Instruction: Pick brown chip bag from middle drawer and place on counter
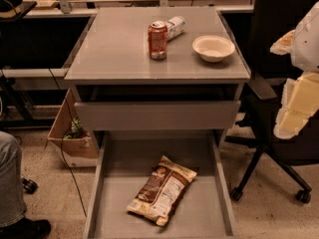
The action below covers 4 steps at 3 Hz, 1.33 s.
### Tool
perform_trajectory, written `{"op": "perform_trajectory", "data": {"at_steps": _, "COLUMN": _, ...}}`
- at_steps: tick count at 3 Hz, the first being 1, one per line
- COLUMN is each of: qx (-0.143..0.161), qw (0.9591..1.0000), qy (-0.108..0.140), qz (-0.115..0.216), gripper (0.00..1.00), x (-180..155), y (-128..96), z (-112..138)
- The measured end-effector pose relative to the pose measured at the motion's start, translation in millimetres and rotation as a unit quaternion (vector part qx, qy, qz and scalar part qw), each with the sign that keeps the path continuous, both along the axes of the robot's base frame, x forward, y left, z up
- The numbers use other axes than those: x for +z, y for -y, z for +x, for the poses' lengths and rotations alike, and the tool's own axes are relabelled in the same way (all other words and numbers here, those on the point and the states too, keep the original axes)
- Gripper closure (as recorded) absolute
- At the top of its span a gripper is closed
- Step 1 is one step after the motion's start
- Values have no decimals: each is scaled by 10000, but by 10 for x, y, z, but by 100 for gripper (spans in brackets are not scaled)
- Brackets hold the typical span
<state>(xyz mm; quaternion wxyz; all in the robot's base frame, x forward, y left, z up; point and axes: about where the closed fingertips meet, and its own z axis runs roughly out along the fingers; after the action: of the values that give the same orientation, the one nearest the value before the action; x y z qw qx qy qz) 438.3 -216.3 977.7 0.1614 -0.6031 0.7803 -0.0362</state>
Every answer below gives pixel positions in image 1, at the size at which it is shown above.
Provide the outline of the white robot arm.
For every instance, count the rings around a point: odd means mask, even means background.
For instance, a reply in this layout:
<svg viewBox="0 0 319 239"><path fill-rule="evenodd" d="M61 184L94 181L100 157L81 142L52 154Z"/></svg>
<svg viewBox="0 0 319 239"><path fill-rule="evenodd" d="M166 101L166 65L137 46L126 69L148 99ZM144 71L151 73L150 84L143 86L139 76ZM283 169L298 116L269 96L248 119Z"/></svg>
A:
<svg viewBox="0 0 319 239"><path fill-rule="evenodd" d="M286 80L273 129L278 138L289 139L319 111L319 2L295 29L271 46L270 52L289 54L292 65L302 71L296 80Z"/></svg>

